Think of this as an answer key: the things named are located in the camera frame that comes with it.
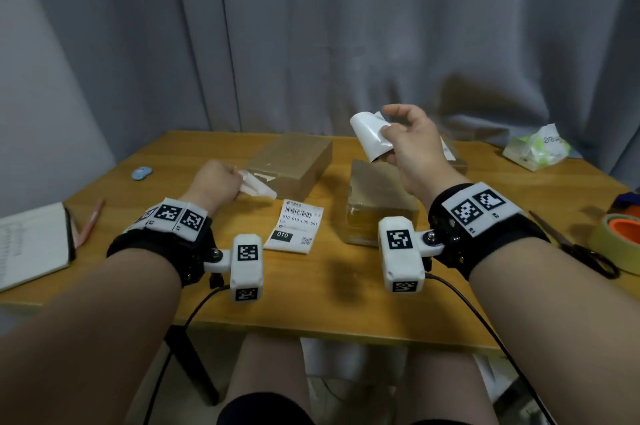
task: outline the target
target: human arm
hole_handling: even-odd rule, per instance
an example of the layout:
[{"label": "human arm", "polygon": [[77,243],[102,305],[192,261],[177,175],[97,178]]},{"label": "human arm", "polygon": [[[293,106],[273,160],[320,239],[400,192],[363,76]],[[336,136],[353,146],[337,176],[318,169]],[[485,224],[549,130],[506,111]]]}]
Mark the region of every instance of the human arm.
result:
[{"label": "human arm", "polygon": [[[427,209],[468,182],[446,162],[437,129],[416,106],[389,105],[388,157]],[[518,366],[558,423],[638,423],[640,303],[553,245],[535,238],[481,261],[469,283]]]},{"label": "human arm", "polygon": [[[181,197],[209,212],[232,200],[235,170],[209,161]],[[180,301],[163,257],[130,249],[0,339],[0,416],[7,424],[120,424]]]}]

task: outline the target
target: small blue toy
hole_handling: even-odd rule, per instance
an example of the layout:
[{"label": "small blue toy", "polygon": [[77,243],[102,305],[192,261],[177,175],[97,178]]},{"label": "small blue toy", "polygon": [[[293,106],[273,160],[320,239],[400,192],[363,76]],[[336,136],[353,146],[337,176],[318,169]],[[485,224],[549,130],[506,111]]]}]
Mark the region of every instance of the small blue toy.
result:
[{"label": "small blue toy", "polygon": [[142,180],[143,178],[147,177],[151,172],[153,172],[151,167],[138,167],[131,174],[131,178],[133,180]]}]

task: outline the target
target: barcode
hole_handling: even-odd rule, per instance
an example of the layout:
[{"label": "barcode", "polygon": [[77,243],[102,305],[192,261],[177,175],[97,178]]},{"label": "barcode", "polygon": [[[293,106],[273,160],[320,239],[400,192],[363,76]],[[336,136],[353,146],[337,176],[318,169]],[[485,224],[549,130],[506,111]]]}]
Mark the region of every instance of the barcode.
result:
[{"label": "barcode", "polygon": [[296,216],[302,216],[303,218],[311,218],[311,213],[309,211],[302,211],[301,209],[295,209],[290,206],[285,207],[284,211],[295,214]]}]

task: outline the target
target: person's left hand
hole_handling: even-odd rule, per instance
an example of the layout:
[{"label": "person's left hand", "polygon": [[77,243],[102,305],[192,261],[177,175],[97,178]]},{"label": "person's left hand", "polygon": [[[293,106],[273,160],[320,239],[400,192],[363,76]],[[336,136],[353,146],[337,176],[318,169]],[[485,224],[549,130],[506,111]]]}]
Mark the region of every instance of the person's left hand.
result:
[{"label": "person's left hand", "polygon": [[209,160],[198,170],[180,201],[192,202],[212,216],[220,206],[236,198],[242,182],[242,176],[233,165]]}]

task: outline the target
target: scissors blade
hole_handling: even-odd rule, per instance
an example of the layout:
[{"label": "scissors blade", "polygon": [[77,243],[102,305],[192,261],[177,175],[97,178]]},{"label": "scissors blade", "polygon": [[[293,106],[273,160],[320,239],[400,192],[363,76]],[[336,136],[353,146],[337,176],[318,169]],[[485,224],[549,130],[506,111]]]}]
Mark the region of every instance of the scissors blade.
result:
[{"label": "scissors blade", "polygon": [[529,211],[529,213],[533,216],[533,219],[535,219],[536,222],[540,226],[542,226],[542,229],[544,229],[547,233],[549,233],[554,240],[556,240],[560,244],[566,244],[568,246],[573,246],[573,243],[571,243],[567,238],[565,238],[562,233],[556,231],[553,227],[551,227],[548,224],[547,221],[545,221],[544,219],[540,218],[540,216],[538,216],[533,211]]}]

